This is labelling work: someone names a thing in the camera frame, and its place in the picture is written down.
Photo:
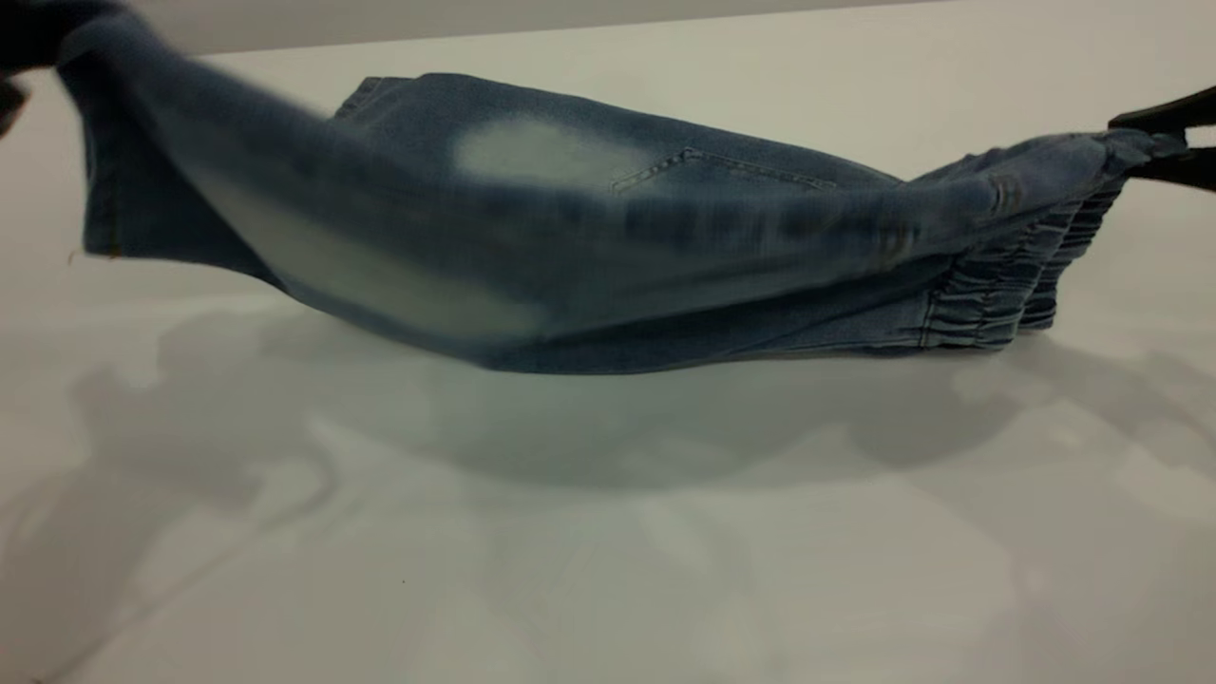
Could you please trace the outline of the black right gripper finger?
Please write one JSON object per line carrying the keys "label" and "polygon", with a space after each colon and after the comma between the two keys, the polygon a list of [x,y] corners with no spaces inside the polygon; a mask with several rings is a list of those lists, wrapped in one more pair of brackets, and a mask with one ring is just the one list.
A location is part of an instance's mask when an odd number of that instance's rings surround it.
{"label": "black right gripper finger", "polygon": [[1195,94],[1153,105],[1150,108],[1132,111],[1113,117],[1110,129],[1130,129],[1150,134],[1172,134],[1190,128],[1214,127],[1216,122],[1216,86]]}
{"label": "black right gripper finger", "polygon": [[1173,183],[1173,185],[1214,192],[1216,190],[1215,147],[1189,148],[1164,159],[1147,161],[1128,172],[1142,181]]}

